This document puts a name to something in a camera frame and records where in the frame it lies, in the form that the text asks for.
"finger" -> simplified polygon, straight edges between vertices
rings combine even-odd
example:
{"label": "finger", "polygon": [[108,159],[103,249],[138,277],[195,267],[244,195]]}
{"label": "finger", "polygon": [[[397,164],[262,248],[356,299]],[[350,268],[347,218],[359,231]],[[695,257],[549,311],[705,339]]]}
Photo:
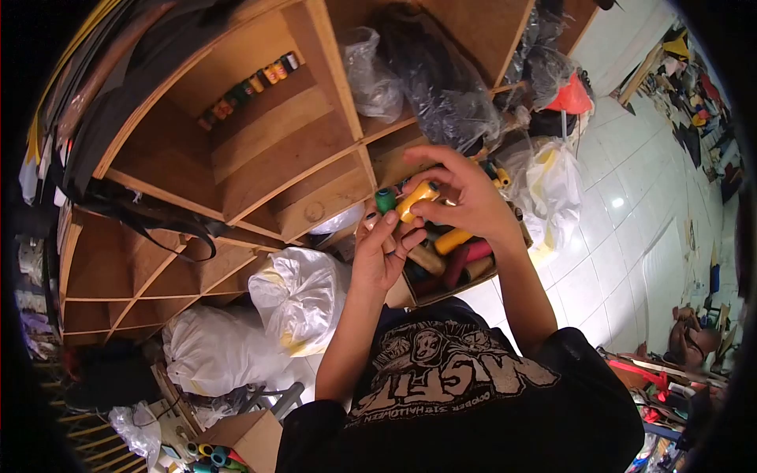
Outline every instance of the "finger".
{"label": "finger", "polygon": [[452,174],[451,171],[441,167],[434,167],[430,170],[423,171],[422,173],[418,173],[411,177],[410,180],[407,181],[404,186],[402,186],[402,193],[409,194],[410,192],[416,190],[418,184],[425,181],[426,179],[429,181],[449,184],[453,187],[457,187],[458,185],[462,184],[458,179],[455,178],[455,175]]}
{"label": "finger", "polygon": [[423,219],[417,216],[416,218],[411,220],[410,223],[402,222],[400,224],[400,228],[394,230],[394,233],[392,233],[392,236],[394,237],[395,240],[399,241],[402,239],[403,236],[407,235],[411,231],[422,228],[424,224],[425,222],[423,222]]}
{"label": "finger", "polygon": [[368,229],[368,226],[366,226],[366,221],[374,219],[376,216],[378,216],[378,212],[373,209],[372,212],[368,212],[365,215],[363,215],[363,218],[357,223],[357,228],[355,229],[355,245],[357,246],[360,244],[360,242],[370,233],[370,229]]}
{"label": "finger", "polygon": [[465,210],[461,207],[451,207],[439,204],[438,202],[420,201],[413,204],[410,208],[413,215],[421,216],[431,220],[434,223],[443,223],[459,227],[461,223],[461,213]]}
{"label": "finger", "polygon": [[373,226],[368,235],[363,239],[362,245],[366,245],[372,251],[380,251],[381,243],[387,238],[391,238],[391,233],[397,226],[400,219],[396,210],[389,210],[378,223]]}
{"label": "finger", "polygon": [[400,277],[402,268],[405,267],[407,252],[420,244],[421,241],[425,240],[427,236],[428,233],[425,229],[417,229],[416,231],[411,232],[410,234],[408,234],[408,236],[402,239],[393,254],[386,256],[386,273],[389,279],[396,280],[396,278]]}
{"label": "finger", "polygon": [[366,201],[366,211],[363,212],[363,219],[365,219],[366,216],[369,213],[378,212],[378,210],[376,208],[377,207],[376,207],[376,199],[375,198],[370,198],[369,200],[367,200]]}
{"label": "finger", "polygon": [[403,158],[405,162],[410,164],[421,163],[424,160],[442,163],[444,167],[461,178],[473,176],[478,169],[478,165],[449,146],[413,146],[405,150]]}

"green thread spool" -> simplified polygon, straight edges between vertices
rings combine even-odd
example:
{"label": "green thread spool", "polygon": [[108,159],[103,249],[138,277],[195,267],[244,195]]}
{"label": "green thread spool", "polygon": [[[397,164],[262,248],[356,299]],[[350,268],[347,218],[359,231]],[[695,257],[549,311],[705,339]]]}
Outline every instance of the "green thread spool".
{"label": "green thread spool", "polygon": [[241,471],[242,473],[248,473],[246,465],[243,465],[240,462],[237,462],[236,460],[232,460],[229,457],[226,457],[226,463],[223,465],[223,467],[228,468],[230,470]]}
{"label": "green thread spool", "polygon": [[390,189],[379,189],[375,194],[376,207],[381,215],[386,214],[397,206],[397,198]]}

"wooden cubby shelf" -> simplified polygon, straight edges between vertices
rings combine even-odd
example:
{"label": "wooden cubby shelf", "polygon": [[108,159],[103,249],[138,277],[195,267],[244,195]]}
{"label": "wooden cubby shelf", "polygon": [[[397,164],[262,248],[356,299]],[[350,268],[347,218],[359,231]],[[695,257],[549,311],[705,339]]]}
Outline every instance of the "wooden cubby shelf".
{"label": "wooden cubby shelf", "polygon": [[[308,245],[314,227],[434,165],[402,159],[405,148],[428,143],[409,102],[398,120],[383,123],[359,116],[352,101],[335,31],[370,26],[387,3],[242,2],[227,31],[132,112],[92,176],[232,228],[213,237],[214,258],[198,261],[209,249],[190,235],[151,230],[168,251],[116,220],[75,207],[61,212],[59,326],[66,345],[144,340],[193,303],[227,303],[248,291],[269,252]],[[474,8],[457,0],[413,3],[433,16],[491,92],[505,89],[495,86],[534,0],[480,0]],[[575,46],[596,9],[589,0],[565,1],[574,20],[559,39],[561,51]],[[300,66],[287,78],[211,131],[197,124],[233,86],[290,51]]]}

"black strap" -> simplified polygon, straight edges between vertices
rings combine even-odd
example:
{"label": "black strap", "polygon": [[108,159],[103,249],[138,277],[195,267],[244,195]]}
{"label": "black strap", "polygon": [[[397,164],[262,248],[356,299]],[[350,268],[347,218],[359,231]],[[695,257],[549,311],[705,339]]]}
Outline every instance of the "black strap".
{"label": "black strap", "polygon": [[[122,224],[128,226],[135,232],[139,233],[143,237],[147,238],[153,244],[176,254],[179,258],[190,263],[199,263],[201,261],[207,261],[216,256],[216,245],[213,240],[208,236],[207,231],[203,232],[197,225],[192,225],[179,220],[159,220],[155,219],[132,210],[125,208],[118,200],[110,199],[103,195],[85,193],[84,195],[78,194],[76,191],[66,189],[63,186],[64,168],[56,153],[53,153],[51,157],[50,167],[48,169],[48,177],[52,179],[53,183],[63,192],[63,194],[71,200],[74,204],[87,209],[91,212],[100,213],[101,215],[110,217],[112,219],[119,220]],[[178,251],[165,247],[156,241],[148,233],[149,229],[166,229],[173,230],[174,232],[186,233],[202,240],[208,247],[210,247],[210,256],[201,260],[193,260]]]}

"wall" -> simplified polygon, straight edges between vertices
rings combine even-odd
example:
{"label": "wall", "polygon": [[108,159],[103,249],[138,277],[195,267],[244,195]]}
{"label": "wall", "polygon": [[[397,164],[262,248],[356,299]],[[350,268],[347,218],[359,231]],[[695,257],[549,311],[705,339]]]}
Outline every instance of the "wall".
{"label": "wall", "polygon": [[589,73],[597,97],[608,95],[675,21],[666,0],[619,0],[599,10],[571,57]]}

